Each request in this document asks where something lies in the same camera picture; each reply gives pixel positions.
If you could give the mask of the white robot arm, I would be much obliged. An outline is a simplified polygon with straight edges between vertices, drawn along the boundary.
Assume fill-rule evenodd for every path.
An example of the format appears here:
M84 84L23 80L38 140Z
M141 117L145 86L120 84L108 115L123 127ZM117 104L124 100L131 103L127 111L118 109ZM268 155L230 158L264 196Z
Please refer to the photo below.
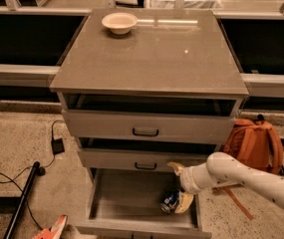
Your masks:
M224 152L211 154L205 163L185 167L169 162L181 186L175 213L184 213L194 195L205 188L240 184L284 209L284 177L251 168Z

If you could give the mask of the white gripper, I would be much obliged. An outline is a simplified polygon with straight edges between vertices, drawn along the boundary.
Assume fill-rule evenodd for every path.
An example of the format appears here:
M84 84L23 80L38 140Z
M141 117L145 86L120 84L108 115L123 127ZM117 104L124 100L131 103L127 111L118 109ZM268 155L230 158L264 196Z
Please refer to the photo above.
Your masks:
M190 207L194 198L192 194L214 185L215 179L205 164L186 168L177 162L169 162L167 165L173 169L176 176L179 176L180 185L185 191L178 191L177 205L174 209L176 214L184 213Z

